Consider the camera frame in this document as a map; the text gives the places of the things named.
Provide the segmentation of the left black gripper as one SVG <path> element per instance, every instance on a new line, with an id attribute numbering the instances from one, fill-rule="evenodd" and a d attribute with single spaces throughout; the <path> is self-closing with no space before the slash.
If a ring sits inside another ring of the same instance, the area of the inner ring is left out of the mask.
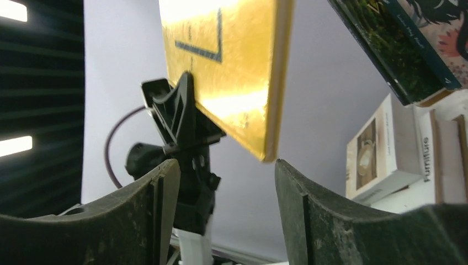
<path id="1" fill-rule="evenodd" d="M 209 152 L 209 146 L 226 133 L 196 106 L 193 75 L 185 71 L 175 87 L 166 78 L 141 84 L 143 98 L 165 145 L 161 161 L 192 152 Z"/>

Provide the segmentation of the green alice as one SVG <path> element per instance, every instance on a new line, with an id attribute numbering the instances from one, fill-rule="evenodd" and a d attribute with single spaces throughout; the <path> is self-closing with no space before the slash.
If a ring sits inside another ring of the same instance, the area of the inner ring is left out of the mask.
<path id="1" fill-rule="evenodd" d="M 396 1 L 330 1 L 404 105 L 427 107 L 461 88 Z"/>

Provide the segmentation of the yellow book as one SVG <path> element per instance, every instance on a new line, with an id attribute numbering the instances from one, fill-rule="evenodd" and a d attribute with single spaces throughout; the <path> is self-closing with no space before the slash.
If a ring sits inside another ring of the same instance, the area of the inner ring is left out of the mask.
<path id="1" fill-rule="evenodd" d="M 159 1 L 169 83 L 261 162 L 278 153 L 294 1 Z"/>

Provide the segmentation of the floral little women book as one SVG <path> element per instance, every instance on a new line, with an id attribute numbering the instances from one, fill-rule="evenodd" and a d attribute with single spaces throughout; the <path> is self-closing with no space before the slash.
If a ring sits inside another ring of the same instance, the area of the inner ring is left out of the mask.
<path id="1" fill-rule="evenodd" d="M 467 1 L 384 1 L 446 89 L 467 88 Z"/>

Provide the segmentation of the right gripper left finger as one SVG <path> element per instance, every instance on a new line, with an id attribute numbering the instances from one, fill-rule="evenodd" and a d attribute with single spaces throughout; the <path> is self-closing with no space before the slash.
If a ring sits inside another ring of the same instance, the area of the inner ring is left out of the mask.
<path id="1" fill-rule="evenodd" d="M 165 264 L 180 183 L 169 159 L 66 215 L 1 216 L 2 264 Z"/>

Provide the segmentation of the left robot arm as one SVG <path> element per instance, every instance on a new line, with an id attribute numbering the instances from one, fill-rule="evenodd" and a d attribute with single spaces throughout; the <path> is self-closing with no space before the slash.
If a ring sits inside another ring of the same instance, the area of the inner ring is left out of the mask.
<path id="1" fill-rule="evenodd" d="M 163 140 L 162 146 L 137 142 L 125 168 L 134 179 L 164 160 L 175 159 L 180 186 L 173 227 L 182 264 L 213 264 L 211 247 L 215 193 L 221 178 L 210 168 L 210 146 L 226 134 L 195 106 L 193 75 L 185 71 L 172 87 L 156 79 L 141 85 L 146 109 Z"/>

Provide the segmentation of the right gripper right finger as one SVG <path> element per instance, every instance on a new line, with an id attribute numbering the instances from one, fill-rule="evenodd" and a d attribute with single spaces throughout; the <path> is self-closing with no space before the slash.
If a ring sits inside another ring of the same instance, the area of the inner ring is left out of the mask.
<path id="1" fill-rule="evenodd" d="M 394 214 L 349 200 L 285 160 L 275 187 L 290 264 L 466 264 L 467 205 Z"/>

